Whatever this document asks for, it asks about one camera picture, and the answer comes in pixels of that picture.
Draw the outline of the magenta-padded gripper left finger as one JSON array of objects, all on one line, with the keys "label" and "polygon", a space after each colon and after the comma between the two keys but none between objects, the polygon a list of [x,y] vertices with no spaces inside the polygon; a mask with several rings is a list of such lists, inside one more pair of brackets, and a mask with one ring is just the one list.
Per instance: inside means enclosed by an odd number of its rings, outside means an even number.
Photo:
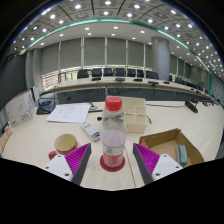
[{"label": "magenta-padded gripper left finger", "polygon": [[57,154],[43,169],[76,185],[80,185],[91,153],[91,144],[88,143],[67,155]]}]

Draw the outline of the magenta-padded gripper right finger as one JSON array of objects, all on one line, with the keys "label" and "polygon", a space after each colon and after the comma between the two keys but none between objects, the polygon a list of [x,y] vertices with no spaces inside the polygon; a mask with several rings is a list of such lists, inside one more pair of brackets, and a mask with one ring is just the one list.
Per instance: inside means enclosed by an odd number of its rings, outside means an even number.
[{"label": "magenta-padded gripper right finger", "polygon": [[168,154],[159,155],[137,143],[133,144],[133,154],[145,185],[182,169]]}]

